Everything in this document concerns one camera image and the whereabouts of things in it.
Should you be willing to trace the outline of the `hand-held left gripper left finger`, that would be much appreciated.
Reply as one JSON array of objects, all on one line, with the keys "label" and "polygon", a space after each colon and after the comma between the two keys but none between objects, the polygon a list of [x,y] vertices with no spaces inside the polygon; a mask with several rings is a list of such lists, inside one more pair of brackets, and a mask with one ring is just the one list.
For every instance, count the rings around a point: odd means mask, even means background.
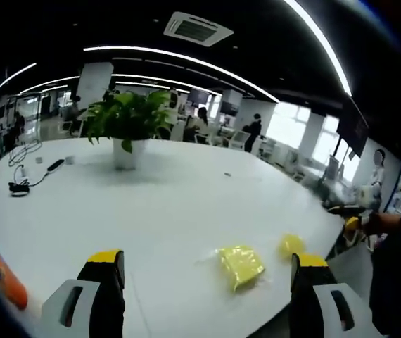
[{"label": "hand-held left gripper left finger", "polygon": [[100,251],[43,303],[44,337],[122,337],[124,252]]}]

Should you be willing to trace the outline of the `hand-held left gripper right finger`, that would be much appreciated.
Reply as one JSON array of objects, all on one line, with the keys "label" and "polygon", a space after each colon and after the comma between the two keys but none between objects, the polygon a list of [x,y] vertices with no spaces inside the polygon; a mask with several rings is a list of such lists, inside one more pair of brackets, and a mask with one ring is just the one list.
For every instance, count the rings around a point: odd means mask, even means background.
[{"label": "hand-held left gripper right finger", "polygon": [[369,306],[320,256],[291,256],[291,337],[380,337]]}]

